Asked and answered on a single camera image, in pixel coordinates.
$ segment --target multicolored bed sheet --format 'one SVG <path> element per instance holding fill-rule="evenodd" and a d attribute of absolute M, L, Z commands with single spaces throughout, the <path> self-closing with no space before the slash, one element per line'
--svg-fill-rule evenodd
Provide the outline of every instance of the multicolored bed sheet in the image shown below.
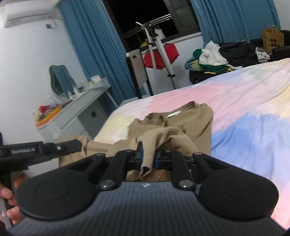
<path fill-rule="evenodd" d="M 152 112 L 190 101 L 214 111 L 211 156 L 274 182 L 279 201 L 272 218 L 290 227 L 290 59 L 255 65 L 202 83 L 137 100 L 115 110 L 95 137 L 126 139 L 127 126 Z"/>

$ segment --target red garment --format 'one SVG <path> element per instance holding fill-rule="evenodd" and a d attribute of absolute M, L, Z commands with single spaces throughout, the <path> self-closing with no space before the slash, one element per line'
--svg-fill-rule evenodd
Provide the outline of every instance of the red garment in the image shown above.
<path fill-rule="evenodd" d="M 164 49 L 166 51 L 166 54 L 169 58 L 170 63 L 172 64 L 179 56 L 179 53 L 178 53 L 175 45 L 172 43 L 167 43 L 164 45 Z M 161 57 L 159 51 L 157 49 L 154 49 L 153 53 L 154 53 L 154 58 L 155 58 L 155 62 L 156 62 L 156 69 L 162 70 L 163 68 L 165 68 L 165 64 L 162 60 L 162 57 Z M 145 67 L 153 68 L 152 61 L 151 61 L 151 55 L 150 55 L 149 50 L 145 53 L 144 64 L 145 64 Z"/>

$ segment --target brown paper shopping bag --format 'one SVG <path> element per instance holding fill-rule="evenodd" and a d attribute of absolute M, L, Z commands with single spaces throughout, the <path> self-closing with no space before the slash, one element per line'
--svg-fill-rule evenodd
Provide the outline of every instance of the brown paper shopping bag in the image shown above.
<path fill-rule="evenodd" d="M 271 29 L 263 30 L 262 34 L 266 52 L 272 53 L 273 48 L 284 47 L 284 34 L 278 31 L 276 25 L 272 25 Z"/>

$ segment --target air conditioner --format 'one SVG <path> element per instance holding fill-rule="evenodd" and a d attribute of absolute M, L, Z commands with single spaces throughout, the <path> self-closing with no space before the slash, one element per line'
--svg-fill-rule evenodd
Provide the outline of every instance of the air conditioner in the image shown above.
<path fill-rule="evenodd" d="M 53 10 L 50 0 L 31 0 L 6 4 L 4 7 L 4 27 L 47 19 Z"/>

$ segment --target hand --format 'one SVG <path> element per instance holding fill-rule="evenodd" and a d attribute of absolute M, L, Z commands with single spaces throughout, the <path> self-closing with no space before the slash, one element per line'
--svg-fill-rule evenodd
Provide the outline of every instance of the hand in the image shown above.
<path fill-rule="evenodd" d="M 18 188 L 20 184 L 22 184 L 22 182 L 25 181 L 26 179 L 27 177 L 25 175 L 19 176 L 18 179 L 15 180 L 14 182 L 15 188 Z M 15 195 L 13 195 L 13 192 L 10 189 L 4 187 L 1 183 L 0 183 L 0 197 L 8 199 L 8 203 L 11 206 L 14 206 L 13 208 L 7 211 L 7 216 L 12 220 L 12 223 L 14 225 L 17 224 L 23 218 L 23 216 L 21 215 L 19 207 L 17 206 Z"/>

